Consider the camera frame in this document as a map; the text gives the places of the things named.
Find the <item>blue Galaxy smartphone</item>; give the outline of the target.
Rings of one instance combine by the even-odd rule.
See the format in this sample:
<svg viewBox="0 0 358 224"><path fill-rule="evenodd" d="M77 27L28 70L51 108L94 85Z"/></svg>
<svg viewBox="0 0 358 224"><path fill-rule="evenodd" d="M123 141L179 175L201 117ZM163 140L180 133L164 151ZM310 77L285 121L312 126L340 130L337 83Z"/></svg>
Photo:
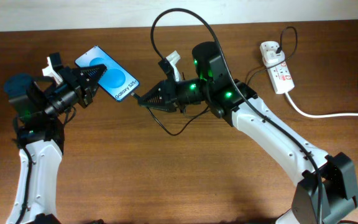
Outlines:
<svg viewBox="0 0 358 224"><path fill-rule="evenodd" d="M79 67L105 65L107 70L98 84L117 102L123 101L140 85L138 79L97 45L78 57L75 64Z"/></svg>

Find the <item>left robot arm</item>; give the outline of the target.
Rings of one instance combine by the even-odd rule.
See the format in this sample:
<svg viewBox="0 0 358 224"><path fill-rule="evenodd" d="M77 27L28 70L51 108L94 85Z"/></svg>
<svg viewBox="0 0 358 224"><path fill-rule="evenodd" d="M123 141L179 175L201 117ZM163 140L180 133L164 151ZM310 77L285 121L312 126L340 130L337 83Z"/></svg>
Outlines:
<svg viewBox="0 0 358 224"><path fill-rule="evenodd" d="M4 84L17 114L14 143L21 170L7 223L58 223L57 176L63 158L64 128L76 114L75 105L89 106L105 74L105 65L60 67L62 82L21 73Z"/></svg>

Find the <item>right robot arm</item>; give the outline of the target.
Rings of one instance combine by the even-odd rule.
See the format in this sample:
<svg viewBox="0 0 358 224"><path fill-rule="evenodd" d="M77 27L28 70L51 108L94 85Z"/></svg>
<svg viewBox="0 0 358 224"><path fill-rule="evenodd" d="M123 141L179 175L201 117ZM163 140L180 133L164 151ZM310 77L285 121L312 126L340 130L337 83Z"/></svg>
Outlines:
<svg viewBox="0 0 358 224"><path fill-rule="evenodd" d="M287 173L296 187L290 209L275 223L340 223L358 207L354 163L310 144L267 108L245 83L233 79L217 42L203 42L192 50L197 78L178 81L175 67L159 61L167 76L138 104L165 112L205 102L211 112L252 138Z"/></svg>

